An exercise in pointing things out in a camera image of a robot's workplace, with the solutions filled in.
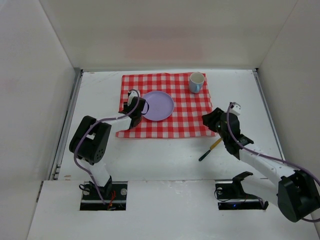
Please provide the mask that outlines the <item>red white checkered cloth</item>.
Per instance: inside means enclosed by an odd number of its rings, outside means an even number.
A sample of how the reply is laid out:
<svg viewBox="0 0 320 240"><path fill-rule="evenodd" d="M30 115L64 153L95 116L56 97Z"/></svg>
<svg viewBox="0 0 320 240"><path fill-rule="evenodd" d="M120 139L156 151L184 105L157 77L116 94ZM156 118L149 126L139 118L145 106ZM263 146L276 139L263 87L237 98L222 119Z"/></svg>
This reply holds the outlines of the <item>red white checkered cloth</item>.
<svg viewBox="0 0 320 240"><path fill-rule="evenodd" d="M162 91L172 97L174 109L161 121L142 118L140 124L130 130L116 133L118 138L178 139L213 137L215 133L203 125L202 116L213 111L208 83L204 82L199 93L189 90L191 73L125 74L121 80L119 108L128 98L128 91L138 90L142 98L152 91Z"/></svg>

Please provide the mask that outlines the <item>lilac round plate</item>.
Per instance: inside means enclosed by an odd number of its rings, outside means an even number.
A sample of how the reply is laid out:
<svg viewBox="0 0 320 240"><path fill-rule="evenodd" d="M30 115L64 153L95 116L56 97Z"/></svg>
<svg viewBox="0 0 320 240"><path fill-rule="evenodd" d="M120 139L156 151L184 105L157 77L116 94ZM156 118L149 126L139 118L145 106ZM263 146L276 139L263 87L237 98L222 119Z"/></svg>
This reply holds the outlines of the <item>lilac round plate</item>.
<svg viewBox="0 0 320 240"><path fill-rule="evenodd" d="M142 113L147 120L162 121L167 119L174 111L173 98L163 91L151 91L142 98L146 101Z"/></svg>

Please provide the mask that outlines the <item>gold knife dark handle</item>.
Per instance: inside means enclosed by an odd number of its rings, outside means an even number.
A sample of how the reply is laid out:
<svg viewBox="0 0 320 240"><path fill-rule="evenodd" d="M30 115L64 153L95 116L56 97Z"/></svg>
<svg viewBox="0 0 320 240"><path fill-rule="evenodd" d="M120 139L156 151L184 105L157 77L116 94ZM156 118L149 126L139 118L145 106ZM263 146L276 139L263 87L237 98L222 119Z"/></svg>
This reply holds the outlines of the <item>gold knife dark handle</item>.
<svg viewBox="0 0 320 240"><path fill-rule="evenodd" d="M205 159L205 157L222 141L221 138L219 138L215 143L213 143L210 147L209 150L207 150L199 159L198 161L201 162Z"/></svg>

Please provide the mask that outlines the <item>white mug blue outside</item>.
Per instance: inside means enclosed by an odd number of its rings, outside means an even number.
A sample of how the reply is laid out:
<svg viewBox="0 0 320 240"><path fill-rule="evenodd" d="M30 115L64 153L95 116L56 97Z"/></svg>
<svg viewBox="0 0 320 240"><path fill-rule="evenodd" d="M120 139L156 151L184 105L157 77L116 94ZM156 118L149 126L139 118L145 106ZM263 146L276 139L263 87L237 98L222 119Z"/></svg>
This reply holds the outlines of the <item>white mug blue outside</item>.
<svg viewBox="0 0 320 240"><path fill-rule="evenodd" d="M200 72L193 72L188 79L188 87L189 90L194 93L198 94L205 82L205 76Z"/></svg>

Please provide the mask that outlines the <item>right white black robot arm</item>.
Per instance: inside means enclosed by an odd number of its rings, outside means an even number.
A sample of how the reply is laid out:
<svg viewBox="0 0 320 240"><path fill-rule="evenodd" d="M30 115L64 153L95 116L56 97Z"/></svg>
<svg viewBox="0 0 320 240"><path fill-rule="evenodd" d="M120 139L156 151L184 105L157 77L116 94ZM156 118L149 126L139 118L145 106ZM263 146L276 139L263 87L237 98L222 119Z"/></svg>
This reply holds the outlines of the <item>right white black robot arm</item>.
<svg viewBox="0 0 320 240"><path fill-rule="evenodd" d="M242 172L232 178L233 192L238 197L254 195L265 199L293 223L307 221L306 217L320 208L319 179L303 167L263 154L253 140L241 133L240 112L241 107L232 102L227 111L217 107L202 116L203 124L220 136L229 154L266 178Z"/></svg>

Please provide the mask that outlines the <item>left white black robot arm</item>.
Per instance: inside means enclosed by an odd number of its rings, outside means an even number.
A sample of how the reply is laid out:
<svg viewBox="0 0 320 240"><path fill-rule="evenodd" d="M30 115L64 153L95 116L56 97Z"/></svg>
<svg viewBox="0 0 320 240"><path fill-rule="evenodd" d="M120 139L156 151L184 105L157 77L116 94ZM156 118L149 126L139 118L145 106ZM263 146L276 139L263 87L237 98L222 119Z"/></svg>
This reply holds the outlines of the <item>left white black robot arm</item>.
<svg viewBox="0 0 320 240"><path fill-rule="evenodd" d="M103 161L109 137L137 127L149 109L150 105L144 98L130 96L123 104L123 110L112 117L100 120L89 115L83 117L70 141L69 151L73 153L77 167L91 178L88 184L82 186L84 191L97 194L101 199L111 194L112 177Z"/></svg>

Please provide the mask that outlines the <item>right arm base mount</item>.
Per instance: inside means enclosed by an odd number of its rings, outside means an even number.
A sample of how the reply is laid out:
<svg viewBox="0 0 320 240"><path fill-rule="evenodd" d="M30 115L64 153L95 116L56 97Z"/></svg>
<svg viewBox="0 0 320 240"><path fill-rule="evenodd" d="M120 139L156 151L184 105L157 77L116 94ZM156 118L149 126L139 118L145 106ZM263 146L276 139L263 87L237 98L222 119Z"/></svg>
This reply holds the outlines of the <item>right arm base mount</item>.
<svg viewBox="0 0 320 240"><path fill-rule="evenodd" d="M269 202L245 193L232 181L217 181L214 196L220 211L261 210L269 207Z"/></svg>

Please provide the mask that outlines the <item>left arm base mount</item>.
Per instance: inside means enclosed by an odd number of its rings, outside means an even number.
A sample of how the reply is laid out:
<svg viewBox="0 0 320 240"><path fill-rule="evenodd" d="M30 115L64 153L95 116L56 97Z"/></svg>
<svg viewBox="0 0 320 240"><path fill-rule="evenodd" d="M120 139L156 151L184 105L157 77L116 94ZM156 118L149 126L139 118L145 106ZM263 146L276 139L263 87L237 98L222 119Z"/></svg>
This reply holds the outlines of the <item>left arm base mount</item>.
<svg viewBox="0 0 320 240"><path fill-rule="evenodd" d="M103 197L101 200L95 185L88 181L79 185L82 191L80 211L125 211L127 207L127 181L112 182L110 190L100 194Z"/></svg>

